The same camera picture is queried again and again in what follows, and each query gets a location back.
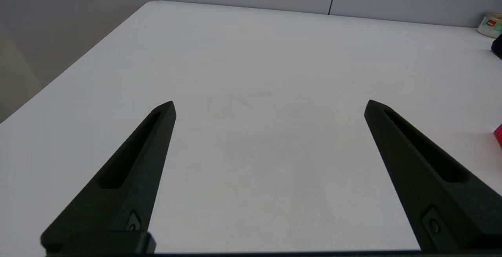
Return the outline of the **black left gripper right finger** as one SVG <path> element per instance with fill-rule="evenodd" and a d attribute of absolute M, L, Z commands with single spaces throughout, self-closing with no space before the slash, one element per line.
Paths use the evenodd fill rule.
<path fill-rule="evenodd" d="M 422 251 L 501 251 L 500 194 L 389 106 L 364 117 Z"/>

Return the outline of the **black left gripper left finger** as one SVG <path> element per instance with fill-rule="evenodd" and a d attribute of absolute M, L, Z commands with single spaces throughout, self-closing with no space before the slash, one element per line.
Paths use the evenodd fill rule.
<path fill-rule="evenodd" d="M 174 103 L 154 108 L 41 235 L 64 246 L 81 233 L 147 231 L 177 118 Z"/>

